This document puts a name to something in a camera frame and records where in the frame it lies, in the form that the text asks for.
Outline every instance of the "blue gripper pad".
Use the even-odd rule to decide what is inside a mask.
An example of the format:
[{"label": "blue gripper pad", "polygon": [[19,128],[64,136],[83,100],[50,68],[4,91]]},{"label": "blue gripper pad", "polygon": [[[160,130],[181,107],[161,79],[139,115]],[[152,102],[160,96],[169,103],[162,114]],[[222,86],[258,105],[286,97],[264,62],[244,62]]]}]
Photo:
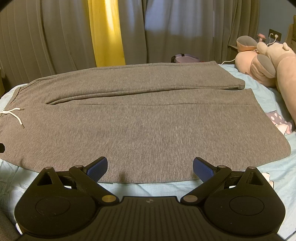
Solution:
[{"label": "blue gripper pad", "polygon": [[214,176],[214,171],[197,158],[193,161],[193,171],[203,182]]},{"label": "blue gripper pad", "polygon": [[98,163],[94,164],[92,167],[88,168],[86,175],[88,175],[95,182],[98,182],[98,180],[100,180],[100,178],[106,173],[107,169],[108,161],[105,157]]}]

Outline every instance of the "wall outlet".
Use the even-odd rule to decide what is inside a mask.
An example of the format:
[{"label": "wall outlet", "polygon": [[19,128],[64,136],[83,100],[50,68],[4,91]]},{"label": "wall outlet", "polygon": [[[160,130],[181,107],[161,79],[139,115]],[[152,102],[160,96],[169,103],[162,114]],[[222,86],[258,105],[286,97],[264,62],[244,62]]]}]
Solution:
[{"label": "wall outlet", "polygon": [[273,29],[269,29],[269,33],[268,33],[268,37],[269,37],[269,35],[270,35],[270,38],[271,39],[276,39],[277,41],[281,41],[281,33],[280,32],[277,32],[277,31],[275,31],[275,30],[273,30]]}]

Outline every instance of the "bed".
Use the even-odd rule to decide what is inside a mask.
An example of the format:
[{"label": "bed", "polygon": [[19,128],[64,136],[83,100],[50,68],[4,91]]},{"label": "bed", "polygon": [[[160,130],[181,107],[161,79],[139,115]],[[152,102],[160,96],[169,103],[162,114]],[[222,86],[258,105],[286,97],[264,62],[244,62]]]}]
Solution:
[{"label": "bed", "polygon": [[[234,65],[221,66],[234,77],[245,81],[245,88],[251,88],[264,112],[277,110],[286,120],[289,119],[289,113],[285,107],[281,95],[274,89],[268,89],[253,80],[250,76],[241,74]],[[6,93],[0,100],[0,109],[4,109],[14,90],[22,85],[14,87]],[[296,136],[295,132],[285,135],[291,146],[291,155],[258,167],[261,172],[270,174],[274,181],[274,189],[283,201],[286,208],[286,216],[278,234],[285,240],[296,240]],[[14,208],[21,198],[22,194],[28,188],[30,183],[38,175],[33,172],[5,160],[0,159],[0,208],[9,217],[15,225]],[[120,184],[120,183],[100,183],[120,199],[123,196],[171,196],[180,198],[194,189],[202,182],[200,180],[171,182],[171,183],[151,183],[151,184]]]}]

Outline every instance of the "stuffed animal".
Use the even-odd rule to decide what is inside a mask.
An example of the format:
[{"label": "stuffed animal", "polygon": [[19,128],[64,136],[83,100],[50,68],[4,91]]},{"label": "stuffed animal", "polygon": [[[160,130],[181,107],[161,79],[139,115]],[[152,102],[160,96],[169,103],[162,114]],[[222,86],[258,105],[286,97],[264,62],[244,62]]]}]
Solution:
[{"label": "stuffed animal", "polygon": [[265,43],[257,43],[250,36],[241,36],[237,39],[238,54],[235,57],[235,65],[243,74],[250,75],[253,79],[266,87],[276,86],[276,70],[270,58],[258,51],[258,45]]},{"label": "stuffed animal", "polygon": [[296,54],[287,43],[267,46],[249,36],[237,39],[235,65],[266,87],[277,88],[296,121]]}]

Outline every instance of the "white drawstring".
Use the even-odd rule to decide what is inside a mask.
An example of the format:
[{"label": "white drawstring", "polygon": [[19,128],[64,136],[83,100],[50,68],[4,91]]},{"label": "white drawstring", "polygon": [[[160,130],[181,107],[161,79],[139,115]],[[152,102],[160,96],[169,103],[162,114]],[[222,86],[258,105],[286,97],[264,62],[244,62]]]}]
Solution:
[{"label": "white drawstring", "polygon": [[14,111],[14,110],[24,110],[24,108],[13,108],[12,110],[3,110],[0,112],[0,114],[5,114],[5,115],[12,114],[15,118],[18,119],[18,121],[22,125],[22,127],[25,128],[24,125],[22,124],[22,121],[20,120],[20,118],[16,114],[12,113],[12,111]]}]

